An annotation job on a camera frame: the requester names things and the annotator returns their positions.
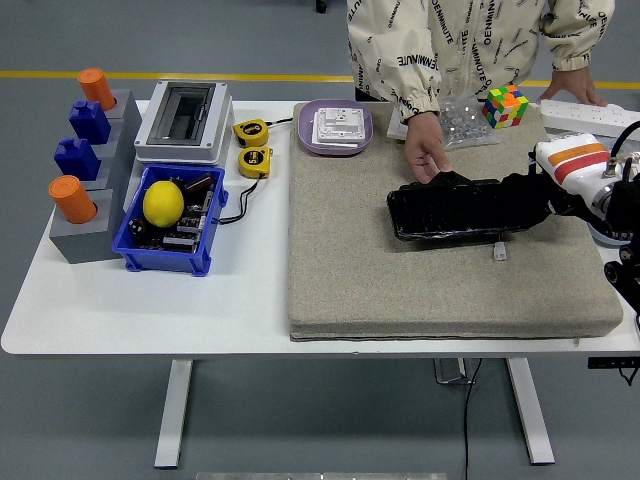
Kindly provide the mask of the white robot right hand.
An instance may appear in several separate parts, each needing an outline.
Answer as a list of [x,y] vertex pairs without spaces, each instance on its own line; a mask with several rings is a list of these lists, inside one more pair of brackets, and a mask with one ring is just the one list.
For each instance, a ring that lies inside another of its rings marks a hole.
[[622,167],[592,134],[539,142],[535,158],[559,187],[580,196],[595,215],[605,218],[613,186],[622,179]]

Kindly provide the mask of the person's left hand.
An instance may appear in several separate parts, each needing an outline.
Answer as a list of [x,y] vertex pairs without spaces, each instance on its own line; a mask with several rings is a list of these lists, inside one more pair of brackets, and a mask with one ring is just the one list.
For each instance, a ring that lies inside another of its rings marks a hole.
[[549,86],[539,96],[538,101],[551,100],[561,91],[569,92],[580,104],[599,107],[608,105],[598,95],[588,67],[571,71],[554,70]]

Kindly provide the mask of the person's right hand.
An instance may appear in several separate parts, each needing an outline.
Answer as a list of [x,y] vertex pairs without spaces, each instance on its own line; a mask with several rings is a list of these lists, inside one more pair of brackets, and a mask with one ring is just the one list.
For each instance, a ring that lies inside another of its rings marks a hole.
[[435,112],[419,113],[407,120],[404,158],[415,179],[422,184],[428,184],[440,172],[452,170]]

